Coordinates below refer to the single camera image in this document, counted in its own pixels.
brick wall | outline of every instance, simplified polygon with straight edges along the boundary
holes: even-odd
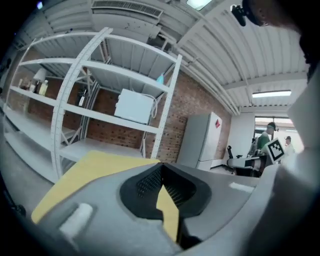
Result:
[[[160,113],[164,107],[165,98],[159,104]],[[188,116],[214,112],[222,119],[221,135],[214,159],[223,159],[226,151],[231,125],[231,114],[212,97],[194,79],[180,71],[171,101],[168,117],[163,131],[157,158],[164,162],[176,162],[184,137]],[[152,121],[158,126],[160,115]],[[146,154],[151,156],[155,136],[149,134],[146,138]]]
[[[113,116],[117,101],[118,94],[101,89],[92,110]],[[140,148],[142,136],[143,131],[96,119],[90,119],[87,131],[87,138],[135,149]]]
[[[45,96],[51,99],[56,99],[62,82],[63,80],[61,79],[48,79],[48,88],[46,90]],[[74,105],[76,103],[77,93],[81,86],[82,85],[79,83],[74,84],[68,99],[69,104]],[[53,106],[42,103],[33,98],[31,98],[29,101],[28,112],[44,120],[51,122],[53,111]],[[62,125],[66,128],[77,130],[80,126],[80,122],[81,115],[66,111],[64,114]]]
[[[50,79],[46,96],[56,99],[61,83],[62,80]],[[81,85],[75,84],[73,87],[68,101],[70,104],[75,103],[79,86]],[[11,98],[11,101],[13,104],[17,105],[17,102],[23,102],[23,100],[25,100],[25,98],[18,95],[18,93],[12,92],[12,95],[13,97]],[[106,90],[100,90],[94,103],[93,110],[113,115],[117,99],[118,94]],[[158,105],[158,114],[156,119],[151,122],[151,125],[155,127],[159,124],[164,103],[165,97],[163,97]],[[33,99],[30,99],[29,101],[28,111],[48,121],[51,120],[53,114],[53,108],[51,106]],[[180,71],[157,158],[164,162],[175,162],[183,140],[188,116],[206,114],[210,112],[215,112],[222,119],[221,135],[217,151],[213,157],[217,160],[223,159],[228,143],[231,115],[214,97],[204,90],[199,83]],[[76,130],[80,126],[80,120],[80,115],[66,112],[63,119],[63,126]],[[91,119],[89,121],[87,131],[88,138],[136,149],[140,147],[142,136],[142,131],[106,123],[96,119]],[[153,134],[147,135],[147,157],[151,156],[154,139],[155,136]]]

floor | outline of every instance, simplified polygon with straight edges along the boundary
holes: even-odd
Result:
[[[16,204],[26,209],[27,218],[53,183],[33,171],[5,141],[3,114],[0,112],[0,170],[5,185]]]

person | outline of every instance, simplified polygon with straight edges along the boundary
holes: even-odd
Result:
[[[294,153],[296,153],[296,151],[294,149],[294,146],[291,143],[291,137],[290,136],[287,136],[285,138],[285,150],[284,150],[284,153],[285,153],[286,156],[290,156],[290,155],[293,155]]]
[[[256,149],[262,150],[263,147],[270,142],[269,135],[273,135],[276,130],[276,124],[274,122],[268,123],[266,126],[266,130],[261,134],[261,136],[258,139]]]
[[[242,7],[238,5],[232,12],[241,26],[246,25],[244,17],[247,17],[259,27],[285,28],[300,34],[300,47],[309,64],[309,80],[320,61],[319,41],[315,39],[315,28],[319,24],[316,1],[304,0],[302,4],[289,0],[242,0]]]

yellow paper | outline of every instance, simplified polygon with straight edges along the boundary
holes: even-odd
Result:
[[[49,190],[32,212],[31,219],[38,223],[56,204],[95,179],[155,163],[159,160],[90,151]]]
[[[156,208],[163,212],[164,230],[169,237],[176,242],[179,225],[179,210],[171,199],[171,196],[167,192],[165,186],[162,186],[158,194]]]

white box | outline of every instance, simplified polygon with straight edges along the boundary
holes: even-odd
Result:
[[[115,104],[114,115],[119,118],[147,124],[154,100],[141,93],[122,89]]]

